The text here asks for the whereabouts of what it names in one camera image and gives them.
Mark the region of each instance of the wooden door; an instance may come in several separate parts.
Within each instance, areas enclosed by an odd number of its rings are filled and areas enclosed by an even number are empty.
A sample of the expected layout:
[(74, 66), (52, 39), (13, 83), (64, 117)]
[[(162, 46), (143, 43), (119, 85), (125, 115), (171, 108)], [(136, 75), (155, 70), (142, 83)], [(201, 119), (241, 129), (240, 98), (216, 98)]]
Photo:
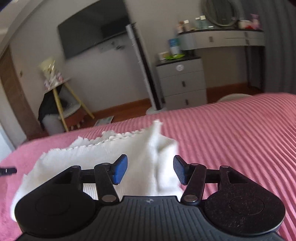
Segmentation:
[(0, 59), (0, 79), (10, 106), (27, 137), (42, 132), (18, 80), (10, 49)]

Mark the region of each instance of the striped bedding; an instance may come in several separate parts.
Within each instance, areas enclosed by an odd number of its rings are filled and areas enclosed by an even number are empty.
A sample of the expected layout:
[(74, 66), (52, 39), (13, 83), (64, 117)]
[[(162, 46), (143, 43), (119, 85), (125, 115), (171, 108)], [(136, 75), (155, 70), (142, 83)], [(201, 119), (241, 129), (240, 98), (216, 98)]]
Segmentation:
[[(0, 241), (15, 240), (21, 231), (9, 217), (9, 207), (23, 174), (51, 148), (65, 148), (78, 136), (94, 139), (102, 131), (133, 131), (163, 122), (162, 134), (179, 142), (179, 154), (188, 163), (210, 169), (230, 165), (276, 194), (286, 217), (279, 234), (296, 241), (296, 96), (261, 94), (235, 102), (168, 111), (95, 128), (32, 141), (1, 162), (16, 166), (17, 175), (0, 178)], [(206, 185), (204, 198), (214, 192)]]

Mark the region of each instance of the white towel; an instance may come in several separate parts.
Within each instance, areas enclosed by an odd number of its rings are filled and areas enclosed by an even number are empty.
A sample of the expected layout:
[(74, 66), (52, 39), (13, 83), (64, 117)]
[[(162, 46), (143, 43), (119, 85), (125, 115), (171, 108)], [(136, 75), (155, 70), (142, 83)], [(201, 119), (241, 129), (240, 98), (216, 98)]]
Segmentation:
[[(100, 163), (113, 163), (121, 154), (128, 156), (128, 168), (121, 183), (114, 186), (120, 199), (123, 195), (180, 199), (183, 191), (173, 169), (178, 145), (175, 140), (162, 136), (160, 128), (161, 122), (155, 121), (146, 130), (123, 134), (105, 132), (96, 140), (79, 137), (69, 148), (50, 150), (24, 175), (10, 207), (11, 218), (15, 220), (14, 209), (23, 196), (70, 166), (92, 169)], [(94, 185), (84, 185), (84, 191), (97, 199)]]

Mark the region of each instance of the black tv screen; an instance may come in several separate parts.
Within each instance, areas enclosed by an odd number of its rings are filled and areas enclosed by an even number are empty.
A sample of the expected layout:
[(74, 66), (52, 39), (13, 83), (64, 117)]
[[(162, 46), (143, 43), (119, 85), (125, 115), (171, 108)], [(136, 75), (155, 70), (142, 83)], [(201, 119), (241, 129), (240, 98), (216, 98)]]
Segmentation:
[(66, 58), (126, 32), (130, 23), (122, 0), (99, 0), (58, 26)]

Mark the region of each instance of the black circular mount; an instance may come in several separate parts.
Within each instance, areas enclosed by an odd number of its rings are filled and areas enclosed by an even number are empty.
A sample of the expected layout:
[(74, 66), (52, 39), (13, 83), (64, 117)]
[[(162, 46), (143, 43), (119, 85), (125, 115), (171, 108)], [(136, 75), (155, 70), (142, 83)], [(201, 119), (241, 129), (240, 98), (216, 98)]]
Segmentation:
[(239, 236), (276, 231), (285, 216), (281, 200), (251, 184), (232, 184), (205, 201), (205, 214), (217, 228)]
[(20, 228), (39, 237), (61, 237), (74, 233), (86, 226), (94, 214), (94, 200), (69, 184), (36, 189), (15, 207)]

